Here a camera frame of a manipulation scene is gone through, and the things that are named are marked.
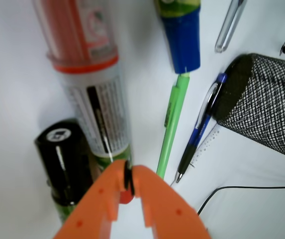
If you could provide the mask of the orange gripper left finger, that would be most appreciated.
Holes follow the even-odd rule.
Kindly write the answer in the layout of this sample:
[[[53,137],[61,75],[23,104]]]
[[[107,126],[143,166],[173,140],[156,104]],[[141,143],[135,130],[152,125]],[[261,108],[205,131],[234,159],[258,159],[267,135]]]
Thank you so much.
[[[108,239],[120,204],[132,201],[131,171],[127,160],[109,165],[85,193],[56,239]]]

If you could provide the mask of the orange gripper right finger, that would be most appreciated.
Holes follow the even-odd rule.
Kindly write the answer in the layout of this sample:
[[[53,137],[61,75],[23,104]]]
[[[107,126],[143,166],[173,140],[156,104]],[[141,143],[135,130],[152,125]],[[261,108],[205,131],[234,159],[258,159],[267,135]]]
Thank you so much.
[[[132,184],[141,199],[145,227],[155,239],[209,239],[199,215],[174,189],[149,168],[132,167]]]

